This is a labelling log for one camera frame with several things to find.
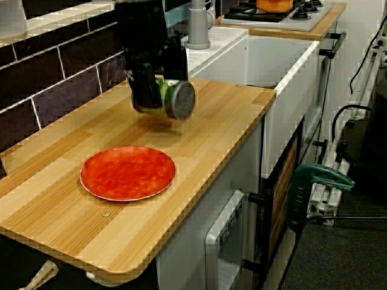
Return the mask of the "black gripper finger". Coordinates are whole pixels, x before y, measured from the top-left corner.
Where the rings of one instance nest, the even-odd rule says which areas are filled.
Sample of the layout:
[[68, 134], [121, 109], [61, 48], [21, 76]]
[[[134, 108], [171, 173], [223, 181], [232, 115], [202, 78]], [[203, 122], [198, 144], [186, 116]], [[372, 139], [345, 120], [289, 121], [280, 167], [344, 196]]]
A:
[[156, 82], [153, 66], [138, 63], [129, 71], [132, 105], [137, 112], [162, 108], [160, 87]]

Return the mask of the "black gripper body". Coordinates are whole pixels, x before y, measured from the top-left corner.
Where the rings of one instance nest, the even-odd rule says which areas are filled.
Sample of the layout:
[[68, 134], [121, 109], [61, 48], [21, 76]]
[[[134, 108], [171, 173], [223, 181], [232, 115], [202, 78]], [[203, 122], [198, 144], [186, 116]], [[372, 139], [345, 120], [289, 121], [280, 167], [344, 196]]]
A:
[[134, 42], [124, 47], [125, 68], [132, 81], [154, 80], [156, 75], [172, 80], [187, 80], [187, 56], [179, 37], [160, 43]]

